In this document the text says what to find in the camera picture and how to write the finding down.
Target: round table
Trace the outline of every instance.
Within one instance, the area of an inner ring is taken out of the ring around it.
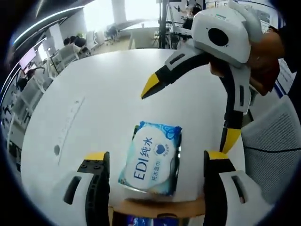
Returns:
[[[135,125],[140,121],[182,127],[182,150],[172,201],[195,200],[203,192],[203,151],[218,150],[227,94],[209,66],[196,68],[159,93],[141,100],[149,76],[174,50],[135,49],[100,54],[67,66],[32,114],[24,138],[21,175],[25,191],[42,206],[55,184],[77,171],[91,152],[110,152],[110,201],[127,198],[118,177],[125,166]],[[84,97],[72,121],[58,164],[54,147],[76,98]],[[244,170],[242,140],[229,153]]]

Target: heart logo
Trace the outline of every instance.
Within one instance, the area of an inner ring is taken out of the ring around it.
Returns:
[[[162,154],[164,151],[165,151],[165,148],[163,145],[157,146],[157,150],[156,150],[157,154]]]

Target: wet wipes packet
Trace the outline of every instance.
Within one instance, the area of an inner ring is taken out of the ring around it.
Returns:
[[[140,122],[119,183],[140,191],[172,195],[181,127]]]

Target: blue and white packaging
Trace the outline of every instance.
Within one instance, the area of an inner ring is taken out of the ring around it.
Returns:
[[[172,195],[181,127],[140,122],[118,182],[153,194]]]

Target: ceiling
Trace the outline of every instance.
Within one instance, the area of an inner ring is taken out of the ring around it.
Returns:
[[[93,0],[39,0],[37,1],[37,4],[28,11],[22,22],[19,24],[14,32],[13,39],[16,40],[29,27],[50,15],[70,8],[84,6],[92,1]],[[10,61],[10,65],[15,65],[32,46],[41,40],[44,37],[44,32],[50,26],[55,23],[62,23],[65,19],[80,10],[81,8],[76,8],[52,16],[23,34],[13,45],[15,52],[13,59]]]

